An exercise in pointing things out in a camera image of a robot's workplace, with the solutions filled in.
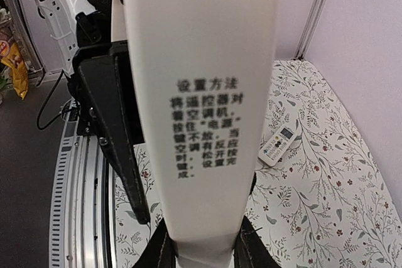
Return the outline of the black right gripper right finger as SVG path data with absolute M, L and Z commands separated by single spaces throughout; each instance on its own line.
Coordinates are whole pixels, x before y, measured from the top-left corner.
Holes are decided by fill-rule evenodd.
M 273 267 L 273 258 L 247 217 L 244 217 L 234 247 L 234 267 Z

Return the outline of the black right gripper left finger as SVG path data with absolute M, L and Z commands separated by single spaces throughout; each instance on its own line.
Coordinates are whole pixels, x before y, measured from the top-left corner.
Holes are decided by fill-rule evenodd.
M 133 126 L 139 121 L 129 58 L 127 55 L 104 55 L 78 59 L 77 73 L 90 115 L 97 129 L 98 142 L 106 158 L 120 177 L 131 209 L 140 224 L 150 222 L 134 143 L 142 132 Z

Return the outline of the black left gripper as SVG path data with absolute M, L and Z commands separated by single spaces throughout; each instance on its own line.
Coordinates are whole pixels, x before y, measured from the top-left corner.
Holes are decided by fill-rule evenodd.
M 79 110 L 78 134 L 107 137 L 106 127 L 125 127 L 132 142 L 144 142 L 126 40 L 111 41 L 105 14 L 76 16 L 79 48 L 68 90 Z

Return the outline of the white slim remote control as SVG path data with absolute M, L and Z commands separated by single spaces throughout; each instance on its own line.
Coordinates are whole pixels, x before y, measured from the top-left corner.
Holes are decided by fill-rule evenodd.
M 180 267 L 228 267 L 266 113 L 278 0 L 123 0 L 146 150 Z

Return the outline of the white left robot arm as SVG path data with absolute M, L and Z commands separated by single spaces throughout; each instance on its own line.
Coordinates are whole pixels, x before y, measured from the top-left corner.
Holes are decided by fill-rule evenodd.
M 144 143 L 122 0 L 34 0 L 63 58 L 79 134 L 102 146 Z

